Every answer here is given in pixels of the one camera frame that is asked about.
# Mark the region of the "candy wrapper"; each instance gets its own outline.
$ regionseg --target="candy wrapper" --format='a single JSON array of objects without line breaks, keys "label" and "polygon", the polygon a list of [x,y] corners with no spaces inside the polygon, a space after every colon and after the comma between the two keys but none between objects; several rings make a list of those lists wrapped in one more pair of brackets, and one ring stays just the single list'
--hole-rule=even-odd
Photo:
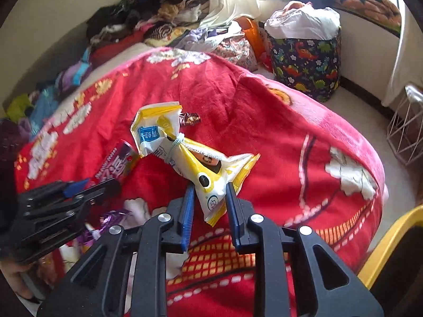
[{"label": "candy wrapper", "polygon": [[185,138],[179,132],[185,115],[179,102],[164,102],[142,107],[132,123],[131,133],[141,157],[154,154],[170,164],[184,178],[192,181],[204,213],[204,220],[214,226],[226,213],[226,184],[235,191],[249,174],[260,155],[242,154],[226,157],[223,153]]},{"label": "candy wrapper", "polygon": [[124,140],[120,140],[105,158],[96,174],[87,183],[86,188],[112,178],[122,184],[139,159],[140,156],[131,145]]}]

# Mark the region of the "wall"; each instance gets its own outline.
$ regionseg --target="wall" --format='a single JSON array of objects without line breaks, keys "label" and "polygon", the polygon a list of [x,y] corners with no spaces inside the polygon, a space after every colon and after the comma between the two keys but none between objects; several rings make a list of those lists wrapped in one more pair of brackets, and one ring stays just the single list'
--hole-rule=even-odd
[{"label": "wall", "polygon": [[[260,1],[260,20],[266,21],[281,0]],[[338,10],[341,16],[341,75],[383,100],[398,51],[399,38],[363,18]]]},{"label": "wall", "polygon": [[0,102],[75,63],[85,21],[119,0],[18,0],[0,28]]}]

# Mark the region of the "blue label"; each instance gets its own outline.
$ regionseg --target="blue label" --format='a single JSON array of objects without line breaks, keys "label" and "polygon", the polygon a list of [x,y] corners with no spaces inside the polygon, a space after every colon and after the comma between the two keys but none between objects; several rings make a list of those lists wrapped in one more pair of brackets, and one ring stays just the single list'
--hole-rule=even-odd
[{"label": "blue label", "polygon": [[157,126],[149,126],[148,128],[139,128],[138,134],[141,142],[152,142],[159,137],[159,129]]}]

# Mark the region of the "yellow snack bag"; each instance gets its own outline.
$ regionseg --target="yellow snack bag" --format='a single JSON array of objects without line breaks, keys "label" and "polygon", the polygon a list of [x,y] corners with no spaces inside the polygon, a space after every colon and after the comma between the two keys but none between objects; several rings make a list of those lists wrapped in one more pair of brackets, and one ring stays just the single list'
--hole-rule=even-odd
[{"label": "yellow snack bag", "polygon": [[141,157],[154,154],[192,181],[204,213],[204,221],[214,226],[226,213],[226,184],[233,182],[236,192],[260,154],[226,157],[179,132],[179,102],[155,103],[142,107],[131,126]]}]

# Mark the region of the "red blanket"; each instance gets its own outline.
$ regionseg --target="red blanket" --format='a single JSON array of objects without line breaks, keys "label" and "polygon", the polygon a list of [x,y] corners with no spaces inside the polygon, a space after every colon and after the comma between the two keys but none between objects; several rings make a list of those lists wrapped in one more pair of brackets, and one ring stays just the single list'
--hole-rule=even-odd
[{"label": "red blanket", "polygon": [[[18,189],[92,176],[119,139],[135,145],[130,126],[137,110],[164,101],[200,114],[202,123],[184,129],[188,138],[226,155],[261,153],[240,197],[281,226],[311,226],[357,268],[381,218],[384,173],[376,152],[302,93],[213,55],[155,49],[72,97],[21,152]],[[151,211],[181,197],[186,186],[150,155],[109,209],[142,197]],[[189,255],[168,282],[170,316],[251,315],[255,259],[234,252],[226,216],[211,228],[196,205]]]}]

